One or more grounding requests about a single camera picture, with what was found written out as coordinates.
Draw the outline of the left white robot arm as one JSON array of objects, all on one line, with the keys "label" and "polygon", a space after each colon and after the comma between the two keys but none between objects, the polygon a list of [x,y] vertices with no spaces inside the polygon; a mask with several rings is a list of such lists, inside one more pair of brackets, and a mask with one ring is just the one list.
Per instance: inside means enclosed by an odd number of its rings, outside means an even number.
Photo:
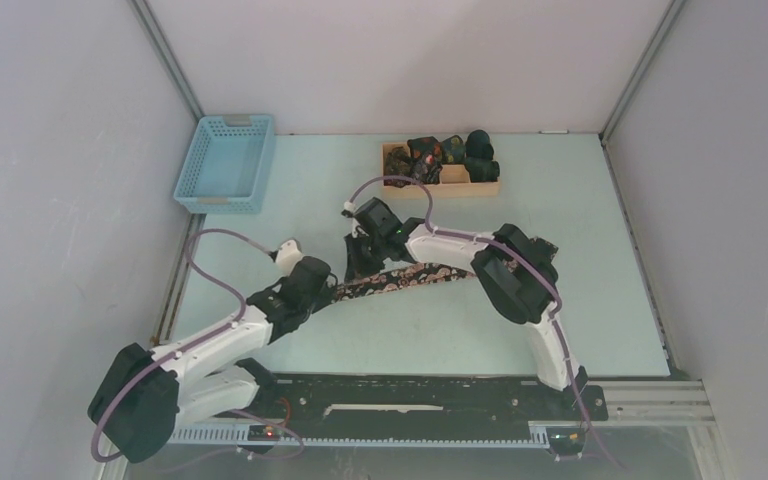
[{"label": "left white robot arm", "polygon": [[231,410],[257,417],[271,412],[276,390],[266,370],[241,362],[327,306],[332,277],[327,263],[304,256],[213,326],[155,349],[122,348],[87,409],[96,426],[92,442],[106,437],[119,455],[140,463],[186,425]]}]

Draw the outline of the rose patterned necktie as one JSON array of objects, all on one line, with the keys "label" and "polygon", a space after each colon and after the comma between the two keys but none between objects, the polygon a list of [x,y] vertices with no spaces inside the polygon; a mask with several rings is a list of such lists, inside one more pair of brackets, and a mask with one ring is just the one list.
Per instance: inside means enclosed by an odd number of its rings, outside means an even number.
[{"label": "rose patterned necktie", "polygon": [[473,278],[475,278],[473,273],[442,264],[414,264],[338,284],[331,304],[412,287]]}]

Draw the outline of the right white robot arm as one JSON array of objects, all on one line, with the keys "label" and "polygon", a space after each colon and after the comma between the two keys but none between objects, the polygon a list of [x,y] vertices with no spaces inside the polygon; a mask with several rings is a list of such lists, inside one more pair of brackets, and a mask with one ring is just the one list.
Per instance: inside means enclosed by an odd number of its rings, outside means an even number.
[{"label": "right white robot arm", "polygon": [[475,276],[495,310],[525,327],[538,380],[545,385],[545,411],[566,418],[580,407],[585,372],[559,321],[553,244],[529,238],[510,223],[494,232],[466,232],[432,226],[424,218],[402,221],[378,198],[360,206],[347,202],[342,214],[352,221],[344,238],[347,282],[379,277],[389,261],[407,264],[397,276],[403,284],[419,282],[418,266],[430,268],[432,281],[455,272]]}]

